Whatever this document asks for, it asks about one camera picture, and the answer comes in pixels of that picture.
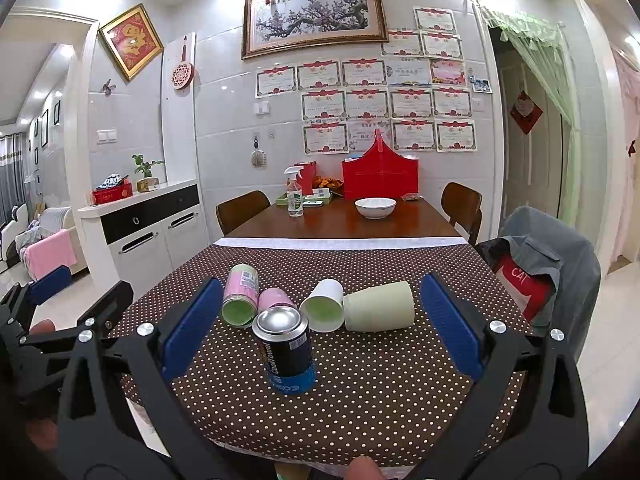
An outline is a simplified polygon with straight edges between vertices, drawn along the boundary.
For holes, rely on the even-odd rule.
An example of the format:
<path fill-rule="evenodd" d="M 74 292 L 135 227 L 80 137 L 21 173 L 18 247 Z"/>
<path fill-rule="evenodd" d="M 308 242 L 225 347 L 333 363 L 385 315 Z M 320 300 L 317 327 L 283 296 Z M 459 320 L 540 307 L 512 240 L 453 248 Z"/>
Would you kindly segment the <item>left hand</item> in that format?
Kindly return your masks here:
<path fill-rule="evenodd" d="M 35 335 L 43 335 L 50 334 L 56 331 L 56 327 L 54 323 L 50 320 L 50 318 L 46 318 L 45 320 L 40 321 L 39 323 L 32 326 L 29 331 L 30 336 Z"/>

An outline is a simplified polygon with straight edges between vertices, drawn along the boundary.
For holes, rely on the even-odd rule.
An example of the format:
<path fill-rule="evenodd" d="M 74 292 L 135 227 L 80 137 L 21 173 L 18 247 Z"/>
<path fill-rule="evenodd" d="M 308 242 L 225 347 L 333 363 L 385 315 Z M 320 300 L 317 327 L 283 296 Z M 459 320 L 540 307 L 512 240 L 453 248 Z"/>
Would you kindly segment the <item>right hand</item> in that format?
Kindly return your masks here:
<path fill-rule="evenodd" d="M 384 480 L 384 474 L 372 458 L 358 456 L 348 465 L 344 480 Z"/>

